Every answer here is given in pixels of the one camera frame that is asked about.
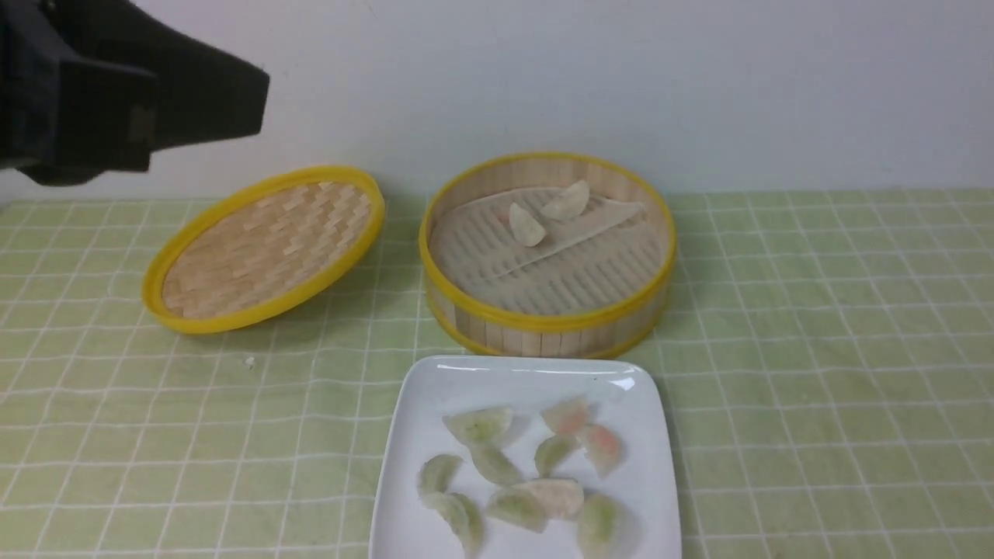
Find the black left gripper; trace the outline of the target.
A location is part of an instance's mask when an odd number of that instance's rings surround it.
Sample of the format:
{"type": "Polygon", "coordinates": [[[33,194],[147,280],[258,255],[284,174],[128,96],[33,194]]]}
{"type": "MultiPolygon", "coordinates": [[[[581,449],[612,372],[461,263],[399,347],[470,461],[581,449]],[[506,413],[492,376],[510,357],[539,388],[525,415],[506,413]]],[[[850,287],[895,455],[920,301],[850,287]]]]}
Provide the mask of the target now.
{"type": "Polygon", "coordinates": [[[130,1],[1,4],[1,166],[49,187],[254,137],[270,77],[130,1]]]}

